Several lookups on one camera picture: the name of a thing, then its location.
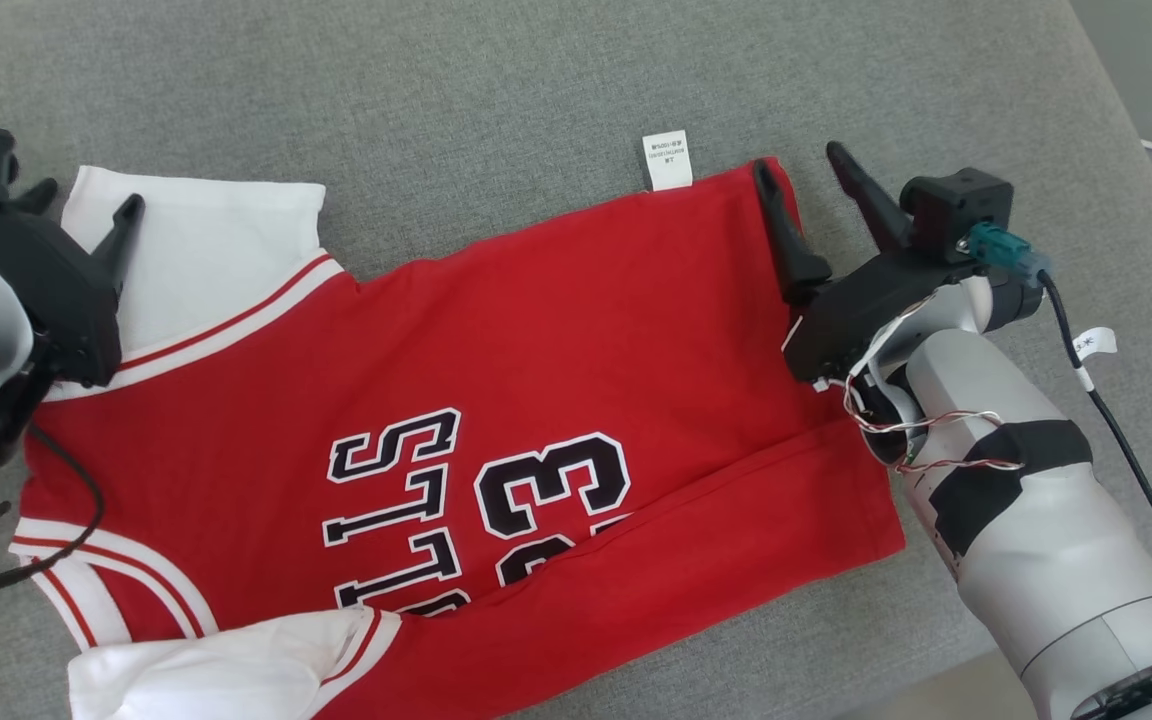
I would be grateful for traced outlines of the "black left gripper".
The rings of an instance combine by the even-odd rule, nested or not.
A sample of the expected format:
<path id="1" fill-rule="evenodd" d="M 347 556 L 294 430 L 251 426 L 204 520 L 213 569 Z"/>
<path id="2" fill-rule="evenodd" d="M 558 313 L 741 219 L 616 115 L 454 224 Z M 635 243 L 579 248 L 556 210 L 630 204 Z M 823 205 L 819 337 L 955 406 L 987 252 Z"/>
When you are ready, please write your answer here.
<path id="1" fill-rule="evenodd" d="M 58 194 L 55 179 L 41 179 L 14 197 L 14 211 L 0 209 L 0 276 L 50 338 L 55 373 L 84 387 L 108 386 L 122 364 L 116 313 L 145 199 L 129 195 L 88 252 L 41 217 Z"/>

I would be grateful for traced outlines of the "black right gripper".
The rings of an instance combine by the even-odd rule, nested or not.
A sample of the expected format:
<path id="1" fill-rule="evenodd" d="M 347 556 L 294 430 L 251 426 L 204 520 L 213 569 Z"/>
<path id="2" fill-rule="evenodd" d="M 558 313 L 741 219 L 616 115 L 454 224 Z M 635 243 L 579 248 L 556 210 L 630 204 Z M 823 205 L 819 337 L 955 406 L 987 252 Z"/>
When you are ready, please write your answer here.
<path id="1" fill-rule="evenodd" d="M 831 285 L 833 270 L 808 247 L 794 187 L 780 164 L 759 158 L 751 165 L 781 300 L 799 306 L 783 348 L 788 370 L 799 382 L 844 376 L 882 325 L 929 300 L 937 288 L 983 273 L 983 264 L 970 258 L 946 262 L 904 250 L 911 227 L 905 211 L 840 141 L 827 143 L 826 158 L 882 252 Z"/>

